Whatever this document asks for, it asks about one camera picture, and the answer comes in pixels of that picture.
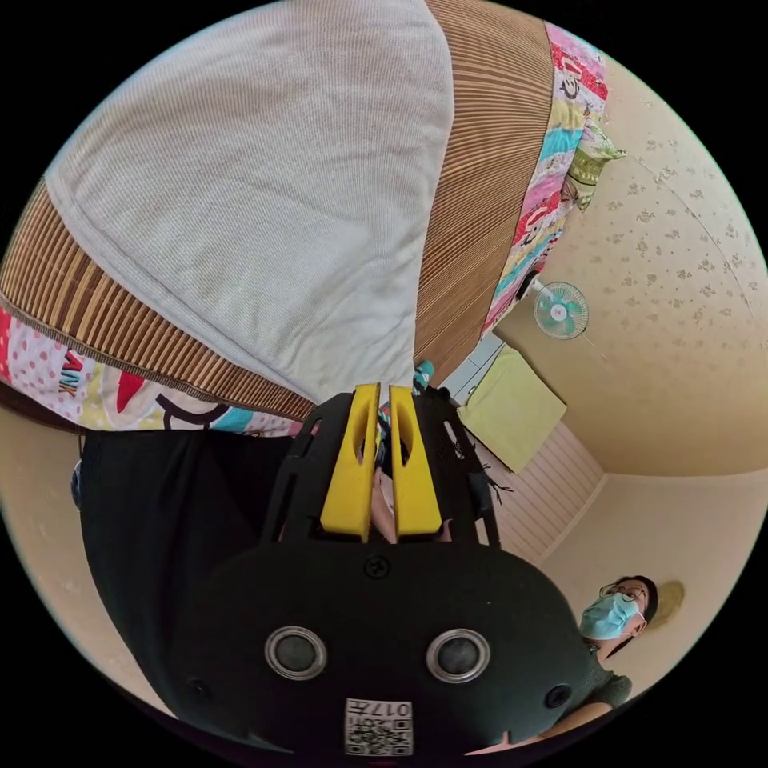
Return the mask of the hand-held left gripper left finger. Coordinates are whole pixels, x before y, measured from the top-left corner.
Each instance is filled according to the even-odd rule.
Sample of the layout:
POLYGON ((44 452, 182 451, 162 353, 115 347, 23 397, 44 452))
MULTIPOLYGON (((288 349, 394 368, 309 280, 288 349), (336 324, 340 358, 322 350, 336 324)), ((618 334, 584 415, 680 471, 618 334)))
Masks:
POLYGON ((331 535, 367 535, 374 467, 380 385, 358 386, 342 419, 342 440, 330 477, 320 524, 331 535))

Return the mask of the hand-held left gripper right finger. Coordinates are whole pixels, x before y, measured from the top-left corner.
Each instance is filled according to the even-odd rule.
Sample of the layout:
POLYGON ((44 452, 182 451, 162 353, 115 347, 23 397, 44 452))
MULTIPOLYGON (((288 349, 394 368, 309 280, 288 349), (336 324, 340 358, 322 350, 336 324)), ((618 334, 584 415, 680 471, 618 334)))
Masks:
POLYGON ((440 530, 442 516, 412 391, 392 386, 389 402, 397 536, 431 536, 440 530))

